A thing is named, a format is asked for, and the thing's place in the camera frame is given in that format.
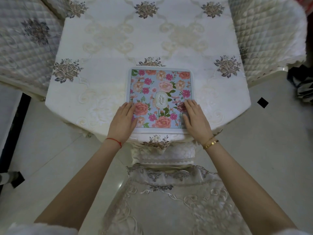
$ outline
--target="forearm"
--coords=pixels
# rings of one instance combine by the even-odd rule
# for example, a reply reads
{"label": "forearm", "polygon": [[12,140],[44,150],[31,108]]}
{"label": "forearm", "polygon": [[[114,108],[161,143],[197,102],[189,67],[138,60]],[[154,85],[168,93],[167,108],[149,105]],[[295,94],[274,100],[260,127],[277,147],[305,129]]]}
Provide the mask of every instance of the forearm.
{"label": "forearm", "polygon": [[229,195],[255,234],[296,228],[269,194],[217,143],[206,149]]}
{"label": "forearm", "polygon": [[106,140],[39,215],[35,223],[61,225],[79,230],[118,150],[119,145],[116,142]]}

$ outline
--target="peach rose print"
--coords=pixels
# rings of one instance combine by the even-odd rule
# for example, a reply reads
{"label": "peach rose print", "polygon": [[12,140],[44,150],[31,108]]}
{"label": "peach rose print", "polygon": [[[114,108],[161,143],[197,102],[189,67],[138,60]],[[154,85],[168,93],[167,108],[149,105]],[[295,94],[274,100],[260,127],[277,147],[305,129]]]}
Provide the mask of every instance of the peach rose print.
{"label": "peach rose print", "polygon": [[148,75],[155,75],[156,74],[156,70],[146,70],[146,74]]}
{"label": "peach rose print", "polygon": [[140,127],[143,126],[144,123],[145,123],[145,118],[142,117],[142,116],[139,116],[139,117],[138,117],[138,122],[137,122],[136,127],[137,127],[137,128],[140,128]]}
{"label": "peach rose print", "polygon": [[186,83],[182,80],[179,80],[177,83],[176,83],[176,87],[178,90],[183,90],[186,86]]}
{"label": "peach rose print", "polygon": [[190,79],[190,72],[180,72],[179,77],[181,79]]}
{"label": "peach rose print", "polygon": [[163,81],[163,78],[166,78],[166,72],[164,72],[164,71],[158,71],[158,73],[156,75],[157,75],[156,78],[160,81]]}
{"label": "peach rose print", "polygon": [[171,90],[173,90],[173,84],[170,83],[169,81],[160,82],[159,87],[160,90],[164,92],[170,92]]}
{"label": "peach rose print", "polygon": [[155,125],[157,128],[170,128],[171,127],[171,119],[165,116],[161,116],[155,121]]}
{"label": "peach rose print", "polygon": [[136,82],[133,87],[134,91],[140,92],[143,88],[143,84],[143,82]]}
{"label": "peach rose print", "polygon": [[136,103],[136,109],[134,111],[134,114],[139,116],[139,115],[146,115],[148,113],[148,105],[138,102]]}

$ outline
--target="hand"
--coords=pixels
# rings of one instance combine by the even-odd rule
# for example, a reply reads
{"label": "hand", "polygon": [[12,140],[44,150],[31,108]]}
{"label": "hand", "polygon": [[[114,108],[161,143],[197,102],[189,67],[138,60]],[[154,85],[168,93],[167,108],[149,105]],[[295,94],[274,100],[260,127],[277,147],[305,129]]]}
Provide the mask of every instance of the hand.
{"label": "hand", "polygon": [[182,115],[188,133],[190,133],[198,143],[204,146],[204,144],[207,143],[211,137],[213,137],[210,124],[201,107],[195,100],[185,100],[184,103],[190,117],[189,120],[186,114]]}
{"label": "hand", "polygon": [[114,138],[122,145],[128,140],[138,121],[138,118],[131,121],[135,108],[136,106],[135,104],[132,106],[132,102],[125,102],[118,108],[110,124],[108,138]]}

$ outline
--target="table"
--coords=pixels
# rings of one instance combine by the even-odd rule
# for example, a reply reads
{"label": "table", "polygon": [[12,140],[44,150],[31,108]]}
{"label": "table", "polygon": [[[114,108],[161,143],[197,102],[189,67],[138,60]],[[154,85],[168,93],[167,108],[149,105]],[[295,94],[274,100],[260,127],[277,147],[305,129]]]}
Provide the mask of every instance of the table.
{"label": "table", "polygon": [[[195,99],[215,133],[250,107],[227,0],[71,0],[70,7],[46,106],[101,141],[137,65],[191,70]],[[171,143],[192,140],[132,134],[129,141],[134,154],[152,146],[162,155]]]}

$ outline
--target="red string bracelet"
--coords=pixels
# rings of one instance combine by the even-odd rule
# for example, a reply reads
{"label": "red string bracelet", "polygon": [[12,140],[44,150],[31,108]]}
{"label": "red string bracelet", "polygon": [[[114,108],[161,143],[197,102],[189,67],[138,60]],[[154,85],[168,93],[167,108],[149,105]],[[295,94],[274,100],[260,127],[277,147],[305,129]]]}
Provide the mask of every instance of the red string bracelet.
{"label": "red string bracelet", "polygon": [[117,141],[116,139],[114,139],[114,138],[106,138],[106,139],[111,139],[111,140],[114,140],[114,141],[118,142],[118,144],[119,144],[119,145],[120,145],[120,147],[122,148],[122,143],[121,143],[121,142],[119,142],[119,141]]}

